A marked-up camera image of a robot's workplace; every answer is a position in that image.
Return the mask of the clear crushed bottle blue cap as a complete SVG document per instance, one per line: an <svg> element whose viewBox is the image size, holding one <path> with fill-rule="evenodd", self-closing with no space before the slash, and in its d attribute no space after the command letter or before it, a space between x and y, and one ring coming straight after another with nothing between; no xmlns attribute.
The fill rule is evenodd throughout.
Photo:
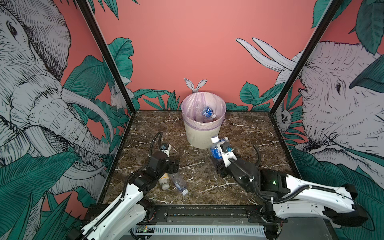
<svg viewBox="0 0 384 240"><path fill-rule="evenodd" d="M187 183L183 179L182 175L180 175L179 173L172 174L171 180L183 196L189 194Z"/></svg>

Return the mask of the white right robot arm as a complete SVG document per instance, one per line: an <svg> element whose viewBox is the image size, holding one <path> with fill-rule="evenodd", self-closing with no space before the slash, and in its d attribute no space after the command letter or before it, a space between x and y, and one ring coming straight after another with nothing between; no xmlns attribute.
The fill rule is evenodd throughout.
<svg viewBox="0 0 384 240"><path fill-rule="evenodd" d="M323 218L344 227L360 227L369 214L356 201L354 185L324 186L307 182L274 170L260 170L256 164L238 158L211 158L217 173L232 177L247 193L255 194L262 202L261 217L269 222L294 217Z"/></svg>

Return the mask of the blue label white cap bottle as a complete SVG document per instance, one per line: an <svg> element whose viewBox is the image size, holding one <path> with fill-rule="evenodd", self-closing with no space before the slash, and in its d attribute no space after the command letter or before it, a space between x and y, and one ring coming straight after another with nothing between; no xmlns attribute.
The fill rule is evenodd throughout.
<svg viewBox="0 0 384 240"><path fill-rule="evenodd" d="M197 117L199 118L202 117L203 119L215 119L217 116L214 113L212 108L205 105L197 106L196 110L197 110Z"/></svg>

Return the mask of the beige label pill bottle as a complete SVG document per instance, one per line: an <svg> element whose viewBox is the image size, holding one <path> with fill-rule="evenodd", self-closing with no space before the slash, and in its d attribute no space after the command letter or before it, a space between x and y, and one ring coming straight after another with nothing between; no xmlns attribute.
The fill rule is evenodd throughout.
<svg viewBox="0 0 384 240"><path fill-rule="evenodd" d="M168 190L170 188L170 178L167 173L160 177L159 184L163 190Z"/></svg>

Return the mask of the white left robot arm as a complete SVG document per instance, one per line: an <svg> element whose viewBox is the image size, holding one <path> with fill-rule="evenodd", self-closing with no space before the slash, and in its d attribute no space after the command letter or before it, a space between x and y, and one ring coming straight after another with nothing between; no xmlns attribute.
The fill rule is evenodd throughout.
<svg viewBox="0 0 384 240"><path fill-rule="evenodd" d="M155 204L145 195L164 174L178 170L179 161L170 158L169 149L150 154L148 163L126 178L122 193L81 230L71 230L66 239L118 240L136 224L152 220Z"/></svg>

